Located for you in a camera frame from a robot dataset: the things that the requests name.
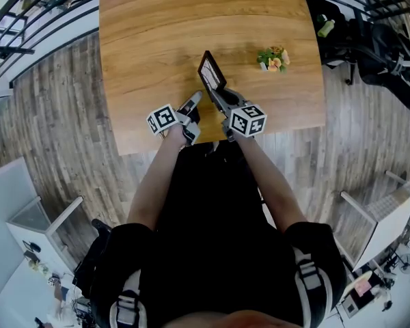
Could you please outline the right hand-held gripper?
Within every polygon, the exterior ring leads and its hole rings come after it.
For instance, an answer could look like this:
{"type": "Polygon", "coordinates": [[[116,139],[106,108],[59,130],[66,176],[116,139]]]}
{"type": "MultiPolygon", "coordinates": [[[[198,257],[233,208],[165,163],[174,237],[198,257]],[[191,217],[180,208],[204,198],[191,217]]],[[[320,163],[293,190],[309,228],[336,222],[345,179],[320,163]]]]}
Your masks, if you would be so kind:
{"type": "Polygon", "coordinates": [[[259,105],[226,88],[211,89],[209,96],[218,111],[225,116],[222,126],[228,141],[234,141],[235,134],[253,137],[264,132],[267,114],[259,105]]]}

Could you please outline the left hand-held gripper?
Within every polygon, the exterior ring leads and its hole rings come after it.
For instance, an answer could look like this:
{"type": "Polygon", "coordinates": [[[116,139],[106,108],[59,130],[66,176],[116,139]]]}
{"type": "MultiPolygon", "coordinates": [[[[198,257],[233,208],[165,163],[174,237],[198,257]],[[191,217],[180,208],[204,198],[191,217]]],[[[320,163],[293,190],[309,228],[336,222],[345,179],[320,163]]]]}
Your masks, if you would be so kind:
{"type": "Polygon", "coordinates": [[[177,111],[170,104],[166,104],[152,111],[146,118],[146,122],[154,136],[162,135],[175,124],[182,126],[182,133],[186,137],[187,144],[192,146],[200,136],[200,128],[190,116],[202,99],[202,91],[196,91],[177,111]]]}

